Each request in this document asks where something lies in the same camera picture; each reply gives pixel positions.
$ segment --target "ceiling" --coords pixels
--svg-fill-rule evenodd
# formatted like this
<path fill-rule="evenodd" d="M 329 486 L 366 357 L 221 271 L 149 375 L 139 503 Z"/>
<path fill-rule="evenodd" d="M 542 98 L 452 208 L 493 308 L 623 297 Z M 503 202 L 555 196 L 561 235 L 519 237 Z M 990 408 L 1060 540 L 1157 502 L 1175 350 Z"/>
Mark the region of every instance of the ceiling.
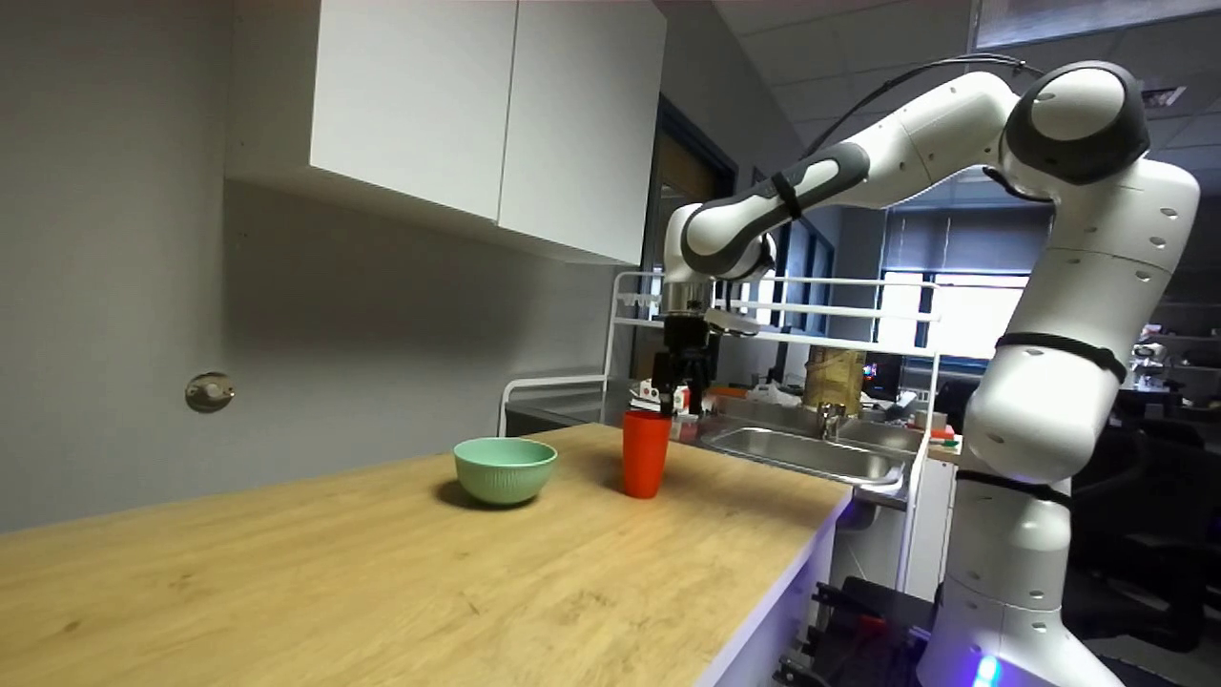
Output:
<path fill-rule="evenodd" d="M 792 114 L 802 143 L 825 134 L 846 106 L 906 69 L 980 53 L 975 50 L 975 0 L 714 0 L 776 104 Z M 1221 200 L 1221 11 L 1159 21 L 1120 31 L 1089 31 L 1074 40 L 1024 42 L 985 53 L 1014 53 L 1040 69 L 1065 60 L 1120 60 L 1138 79 L 1187 92 L 1159 110 L 1149 110 L 1154 153 L 1190 168 L 1211 200 Z M 844 123 L 846 137 L 948 79 L 929 72 L 874 106 Z M 985 176 L 948 182 L 934 200 L 990 202 L 999 200 Z"/>

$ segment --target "faucet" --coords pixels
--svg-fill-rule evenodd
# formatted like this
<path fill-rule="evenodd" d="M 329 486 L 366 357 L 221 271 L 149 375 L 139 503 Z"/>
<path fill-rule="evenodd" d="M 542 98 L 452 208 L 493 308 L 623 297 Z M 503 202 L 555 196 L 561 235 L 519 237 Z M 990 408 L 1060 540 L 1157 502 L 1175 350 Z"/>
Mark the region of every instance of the faucet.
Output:
<path fill-rule="evenodd" d="M 844 420 L 846 420 L 844 405 L 808 405 L 808 411 L 812 411 L 812 437 L 816 438 L 835 438 Z"/>

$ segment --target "wooden table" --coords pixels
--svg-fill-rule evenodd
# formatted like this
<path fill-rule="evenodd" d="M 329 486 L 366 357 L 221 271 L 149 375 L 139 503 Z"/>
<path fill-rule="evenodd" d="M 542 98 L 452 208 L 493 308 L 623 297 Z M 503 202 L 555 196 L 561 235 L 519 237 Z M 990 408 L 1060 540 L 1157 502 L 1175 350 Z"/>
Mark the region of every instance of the wooden table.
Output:
<path fill-rule="evenodd" d="M 617 431 L 479 508 L 446 453 L 0 540 L 0 682 L 732 682 L 846 489 Z"/>

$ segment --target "red cup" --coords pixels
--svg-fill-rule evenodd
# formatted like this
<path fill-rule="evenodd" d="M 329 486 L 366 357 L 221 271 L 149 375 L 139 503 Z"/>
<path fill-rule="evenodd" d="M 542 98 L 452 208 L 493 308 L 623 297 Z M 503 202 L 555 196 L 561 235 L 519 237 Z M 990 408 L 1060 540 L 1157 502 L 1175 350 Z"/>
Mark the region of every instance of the red cup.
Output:
<path fill-rule="evenodd" d="M 673 420 L 659 411 L 629 408 L 623 418 L 623 494 L 653 502 L 663 476 L 663 450 L 673 443 Z"/>

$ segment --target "cabinet door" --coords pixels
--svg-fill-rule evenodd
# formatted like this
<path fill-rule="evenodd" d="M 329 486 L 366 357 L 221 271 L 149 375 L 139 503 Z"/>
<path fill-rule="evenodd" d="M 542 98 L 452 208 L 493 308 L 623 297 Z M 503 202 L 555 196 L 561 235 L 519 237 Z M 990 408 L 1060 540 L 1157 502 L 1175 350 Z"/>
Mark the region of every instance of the cabinet door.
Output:
<path fill-rule="evenodd" d="M 519 0 L 503 228 L 643 261 L 659 60 L 648 0 Z"/>
<path fill-rule="evenodd" d="M 320 0 L 310 168 L 495 219 L 512 0 Z"/>

